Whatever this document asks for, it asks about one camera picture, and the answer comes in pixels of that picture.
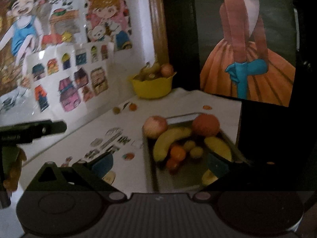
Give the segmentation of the person's hand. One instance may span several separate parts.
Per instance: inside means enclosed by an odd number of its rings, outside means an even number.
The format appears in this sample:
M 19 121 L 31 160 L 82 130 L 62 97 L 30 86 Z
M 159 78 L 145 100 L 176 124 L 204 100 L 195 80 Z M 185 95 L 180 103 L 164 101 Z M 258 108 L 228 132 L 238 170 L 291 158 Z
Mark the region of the person's hand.
M 8 172 L 8 177 L 3 181 L 3 186 L 8 192 L 14 192 L 18 188 L 18 182 L 21 175 L 22 164 L 27 160 L 25 152 L 17 147 L 18 156 L 16 161 L 11 165 L 11 168 Z

